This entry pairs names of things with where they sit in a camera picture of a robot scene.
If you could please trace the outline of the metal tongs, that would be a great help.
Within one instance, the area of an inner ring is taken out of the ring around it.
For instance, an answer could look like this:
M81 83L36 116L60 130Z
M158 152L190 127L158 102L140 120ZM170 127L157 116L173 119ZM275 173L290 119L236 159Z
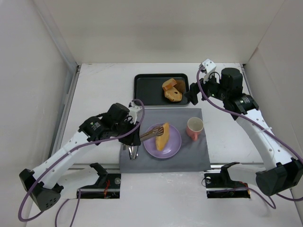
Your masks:
M157 137L157 136L162 136L164 133L164 128L163 126L157 126L146 132L145 134L140 136L140 141L144 142L146 140L149 140L151 138Z

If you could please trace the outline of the long golden bread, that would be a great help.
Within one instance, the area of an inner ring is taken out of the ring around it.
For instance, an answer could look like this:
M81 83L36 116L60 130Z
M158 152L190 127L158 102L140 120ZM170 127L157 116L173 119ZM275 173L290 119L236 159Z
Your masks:
M158 151L162 151L169 141L169 123L167 122L163 124L162 127L163 127L163 134L161 136L157 136L155 140L156 149Z

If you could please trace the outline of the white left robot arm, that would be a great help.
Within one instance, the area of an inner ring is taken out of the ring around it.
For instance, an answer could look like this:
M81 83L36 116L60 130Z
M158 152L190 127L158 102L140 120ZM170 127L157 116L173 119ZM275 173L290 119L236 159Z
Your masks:
M101 143L118 140L128 146L139 146L139 130L145 109L138 103L138 99L128 107L115 103L107 112L86 119L68 142L49 159L32 170L21 171L19 178L27 192L26 198L31 198L44 212L66 192L79 194L79 188L101 186L105 182L106 172L98 163L89 165L76 176L67 175L66 171Z

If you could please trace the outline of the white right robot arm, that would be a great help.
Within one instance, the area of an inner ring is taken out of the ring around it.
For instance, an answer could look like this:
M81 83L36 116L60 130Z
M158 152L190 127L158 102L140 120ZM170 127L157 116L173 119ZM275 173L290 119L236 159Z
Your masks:
M244 129L264 164L263 168L246 167L239 162L226 164L221 168L222 179L253 184L266 196L279 195L296 186L303 175L303 159L272 133L256 101L243 93L241 72L224 68L217 79L214 68L200 66L197 74L200 73L204 73L204 77L197 77L190 85L185 94L187 99L196 105L197 94L201 93L203 101L210 102L211 97L221 100L223 107L217 109L230 114Z

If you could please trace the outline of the dark brown bread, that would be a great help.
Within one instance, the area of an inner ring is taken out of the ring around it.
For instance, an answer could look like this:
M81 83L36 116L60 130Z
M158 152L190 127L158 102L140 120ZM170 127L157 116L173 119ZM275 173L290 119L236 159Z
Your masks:
M180 93L185 93L186 92L186 84L183 80L176 80L176 85L175 88L180 92Z

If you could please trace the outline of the round bagel bread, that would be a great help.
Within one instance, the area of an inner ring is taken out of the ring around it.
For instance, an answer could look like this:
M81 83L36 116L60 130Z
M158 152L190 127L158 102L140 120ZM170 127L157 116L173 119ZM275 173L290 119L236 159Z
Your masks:
M180 102L182 100L182 93L175 87L172 87L164 92L164 96L172 102Z

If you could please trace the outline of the orange bread slice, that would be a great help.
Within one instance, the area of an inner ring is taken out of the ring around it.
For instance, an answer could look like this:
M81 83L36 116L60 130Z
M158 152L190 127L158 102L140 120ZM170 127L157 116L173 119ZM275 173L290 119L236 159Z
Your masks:
M171 78L162 84L162 88L164 91L167 91L167 90L171 89L172 87L174 87L176 84L177 84L177 81L174 78Z

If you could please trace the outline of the silver fork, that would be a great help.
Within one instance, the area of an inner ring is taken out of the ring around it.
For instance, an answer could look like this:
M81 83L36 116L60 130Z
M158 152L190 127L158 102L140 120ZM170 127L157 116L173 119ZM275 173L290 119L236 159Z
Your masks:
M133 146L129 146L129 145L123 145L123 151L127 151L128 152L128 156L129 159L132 160L133 159Z

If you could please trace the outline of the silver spoon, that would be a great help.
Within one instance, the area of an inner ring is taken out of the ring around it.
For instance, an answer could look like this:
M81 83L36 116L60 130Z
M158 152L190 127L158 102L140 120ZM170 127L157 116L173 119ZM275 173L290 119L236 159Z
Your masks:
M134 147L135 147L135 146L131 146L131 147L130 147L130 159L131 159L131 160L134 160L134 159L133 159Z

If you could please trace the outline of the pink mug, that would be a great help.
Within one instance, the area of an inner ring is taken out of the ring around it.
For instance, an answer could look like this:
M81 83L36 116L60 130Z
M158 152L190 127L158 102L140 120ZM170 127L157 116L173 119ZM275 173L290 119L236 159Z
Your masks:
M198 117L192 117L187 121L186 133L192 139L192 141L197 141L198 136L201 134L203 128L203 121Z

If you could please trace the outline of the silver knife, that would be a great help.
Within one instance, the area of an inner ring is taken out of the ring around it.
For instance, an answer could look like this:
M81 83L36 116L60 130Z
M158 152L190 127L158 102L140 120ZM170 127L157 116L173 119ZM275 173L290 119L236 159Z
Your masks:
M138 148L139 146L134 147L133 159L136 160L138 157Z

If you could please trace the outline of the black baking tray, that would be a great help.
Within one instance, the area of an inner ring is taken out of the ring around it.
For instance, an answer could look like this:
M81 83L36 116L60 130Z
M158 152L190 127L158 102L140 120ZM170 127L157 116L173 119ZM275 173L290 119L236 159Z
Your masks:
M134 99L140 99L147 106L188 105L190 101L182 97L179 102L172 102L164 96L162 84L168 79L185 82L189 90L188 77L184 73L138 74L134 77Z

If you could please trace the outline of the purple plate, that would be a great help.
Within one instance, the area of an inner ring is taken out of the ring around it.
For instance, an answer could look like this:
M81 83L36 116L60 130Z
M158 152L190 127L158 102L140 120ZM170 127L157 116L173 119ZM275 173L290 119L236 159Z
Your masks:
M151 126L149 130L151 130L154 127L157 126L162 126L164 123L158 123L153 126ZM181 135L179 131L172 125L169 125L169 141L166 144L165 148L162 151L158 151L156 149L156 144L155 144L156 137L151 138L149 140L146 140L143 145L147 152L152 155L153 157L160 158L160 159L167 159L179 151L182 143Z

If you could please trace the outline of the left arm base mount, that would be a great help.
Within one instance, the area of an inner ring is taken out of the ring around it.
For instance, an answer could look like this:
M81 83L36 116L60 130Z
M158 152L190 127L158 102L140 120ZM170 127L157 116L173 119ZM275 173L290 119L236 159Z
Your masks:
M98 179L93 185L77 190L76 198L81 199L119 199L121 174L109 173L106 178Z

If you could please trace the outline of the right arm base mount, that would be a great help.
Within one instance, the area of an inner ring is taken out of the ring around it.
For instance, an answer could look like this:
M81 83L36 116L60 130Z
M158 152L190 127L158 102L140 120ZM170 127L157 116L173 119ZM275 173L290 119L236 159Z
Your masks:
M219 172L206 172L201 184L206 188L208 199L250 199L246 183L224 178Z

